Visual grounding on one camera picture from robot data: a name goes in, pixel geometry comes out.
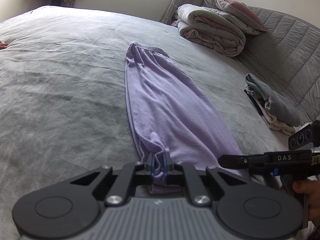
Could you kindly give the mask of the person's right hand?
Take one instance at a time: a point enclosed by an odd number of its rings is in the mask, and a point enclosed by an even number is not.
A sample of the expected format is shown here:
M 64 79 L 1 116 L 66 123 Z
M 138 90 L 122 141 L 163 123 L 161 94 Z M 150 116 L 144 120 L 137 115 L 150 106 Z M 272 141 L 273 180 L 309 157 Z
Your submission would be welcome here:
M 314 226 L 319 227 L 320 224 L 320 186 L 316 180 L 299 180 L 292 183 L 295 193 L 306 194 L 308 197 L 309 216 L 308 220 Z

